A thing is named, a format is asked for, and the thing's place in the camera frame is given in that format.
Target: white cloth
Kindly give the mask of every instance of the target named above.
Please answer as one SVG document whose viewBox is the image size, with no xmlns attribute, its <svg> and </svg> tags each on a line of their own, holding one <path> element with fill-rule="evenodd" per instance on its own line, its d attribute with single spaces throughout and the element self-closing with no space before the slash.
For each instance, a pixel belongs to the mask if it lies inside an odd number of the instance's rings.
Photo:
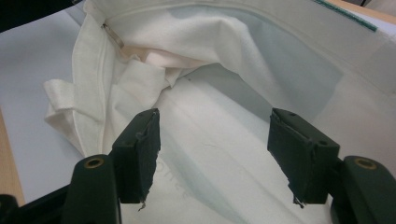
<svg viewBox="0 0 396 224">
<path fill-rule="evenodd" d="M 294 111 L 338 142 L 341 157 L 370 157 L 396 174 L 395 36 L 308 0 L 91 0 L 85 10 L 74 83 L 45 84 L 46 120 L 89 156 L 108 153 L 135 114 L 160 108 L 148 207 L 123 206 L 126 223 L 330 223 L 326 205 L 291 204 L 266 151 L 268 119 L 244 104 Z M 247 85 L 217 83 L 215 65 L 196 72 L 224 94 L 193 74 L 176 81 L 212 63 Z M 235 100 L 249 89 L 258 103 Z"/>
</svg>

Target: white fabric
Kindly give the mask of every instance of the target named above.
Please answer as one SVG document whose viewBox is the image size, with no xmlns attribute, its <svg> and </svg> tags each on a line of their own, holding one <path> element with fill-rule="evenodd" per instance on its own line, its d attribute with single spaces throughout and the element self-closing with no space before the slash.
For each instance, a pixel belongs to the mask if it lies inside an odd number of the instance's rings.
<svg viewBox="0 0 396 224">
<path fill-rule="evenodd" d="M 341 157 L 370 157 L 396 174 L 395 36 L 308 0 L 92 0 L 85 10 L 74 83 L 45 85 L 47 122 L 89 156 L 108 153 L 135 114 L 160 108 L 163 143 L 148 207 L 124 206 L 126 223 L 330 222 L 326 205 L 291 204 L 266 151 L 268 117 L 225 97 L 250 88 L 268 105 L 258 111 L 292 110 L 338 142 Z M 193 74 L 176 81 L 212 63 L 247 85 L 230 89 L 222 77 L 222 95 Z"/>
</svg>

